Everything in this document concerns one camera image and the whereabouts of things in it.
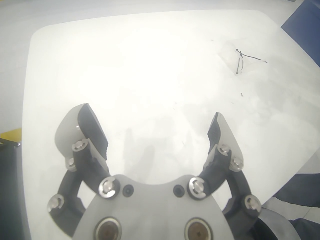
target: white tabletop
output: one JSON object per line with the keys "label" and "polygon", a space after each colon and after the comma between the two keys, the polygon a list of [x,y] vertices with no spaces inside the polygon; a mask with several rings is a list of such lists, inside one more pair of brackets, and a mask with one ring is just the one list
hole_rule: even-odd
{"label": "white tabletop", "polygon": [[[235,75],[236,48],[267,63],[244,57]],[[158,12],[46,26],[31,39],[23,105],[33,239],[64,237],[46,209],[66,171],[54,136],[81,103],[90,104],[107,136],[111,174],[142,183],[199,174],[217,111],[262,203],[320,146],[320,68],[261,12]],[[85,206],[94,196],[86,186],[79,194]],[[223,208],[230,191],[223,185],[214,197]]]}

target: silver screw with washer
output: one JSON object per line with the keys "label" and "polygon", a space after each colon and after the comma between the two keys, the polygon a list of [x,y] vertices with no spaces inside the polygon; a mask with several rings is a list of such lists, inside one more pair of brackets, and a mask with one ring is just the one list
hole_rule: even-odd
{"label": "silver screw with washer", "polygon": [[82,139],[72,144],[71,149],[74,152],[78,152],[80,150],[83,150],[87,145],[88,145],[88,140]]}
{"label": "silver screw with washer", "polygon": [[256,210],[258,213],[261,212],[261,203],[254,195],[247,195],[244,198],[244,204],[248,210]]}
{"label": "silver screw with washer", "polygon": [[190,193],[197,199],[203,199],[206,197],[204,191],[205,181],[200,177],[192,177],[189,181],[188,187]]}
{"label": "silver screw with washer", "polygon": [[61,194],[53,195],[47,205],[48,212],[51,212],[52,209],[61,209],[64,205],[64,197]]}
{"label": "silver screw with washer", "polygon": [[234,172],[239,172],[243,169],[243,161],[238,157],[232,157],[230,162],[230,169]]}
{"label": "silver screw with washer", "polygon": [[116,194],[115,185],[113,181],[115,180],[114,177],[106,177],[104,178],[98,187],[99,195],[102,198],[111,198],[113,195]]}

